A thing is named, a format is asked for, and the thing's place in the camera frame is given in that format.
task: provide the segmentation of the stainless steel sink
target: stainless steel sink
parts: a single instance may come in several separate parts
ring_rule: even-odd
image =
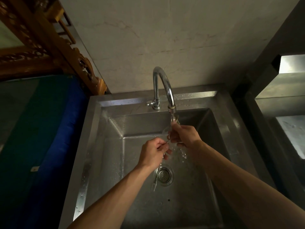
[[[173,89],[179,121],[193,125],[207,144],[274,186],[228,93],[221,86]],[[165,92],[161,109],[146,101],[152,91],[90,98],[59,228],[66,228],[130,172],[141,146],[166,138],[170,125]],[[129,209],[122,228],[230,228],[243,224],[204,170],[175,150],[162,163],[156,190],[152,173]]]

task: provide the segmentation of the hand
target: hand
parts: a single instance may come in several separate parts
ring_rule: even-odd
[[[177,146],[186,146],[190,148],[195,141],[201,141],[198,132],[193,126],[180,125],[175,121],[171,123],[171,126],[172,131],[170,132],[170,142],[178,143]]]
[[[149,173],[151,173],[159,167],[165,152],[168,154],[172,153],[167,142],[158,137],[148,140],[142,146],[138,166],[148,168]],[[168,159],[167,154],[164,154],[164,159]]]

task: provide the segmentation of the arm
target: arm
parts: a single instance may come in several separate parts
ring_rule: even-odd
[[[249,228],[305,228],[305,212],[281,193],[204,143],[192,126],[172,125],[171,142],[186,146]]]
[[[142,146],[138,165],[86,209],[68,229],[120,228],[148,175],[160,165],[163,153],[171,153],[168,148],[168,144],[158,137],[147,141]]]

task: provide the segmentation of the person's left hand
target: person's left hand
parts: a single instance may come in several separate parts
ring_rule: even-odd
[[[158,137],[152,140],[148,140],[142,146],[138,166],[146,167],[151,173],[159,167],[162,162],[163,154],[165,152],[168,154],[172,153],[172,150],[169,149],[169,145],[167,142]],[[167,154],[164,154],[164,159],[168,159]]]

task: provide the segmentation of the faucet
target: faucet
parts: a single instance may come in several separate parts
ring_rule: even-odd
[[[174,114],[176,112],[176,105],[175,101],[173,99],[173,92],[170,86],[170,82],[163,71],[161,67],[155,67],[153,72],[152,72],[152,79],[153,79],[153,90],[154,90],[154,99],[153,101],[147,101],[146,105],[150,106],[152,105],[152,108],[154,110],[159,110],[160,109],[160,100],[159,100],[159,90],[158,90],[158,76],[160,76],[164,89],[166,91],[166,97],[168,101],[168,111],[171,114]]]

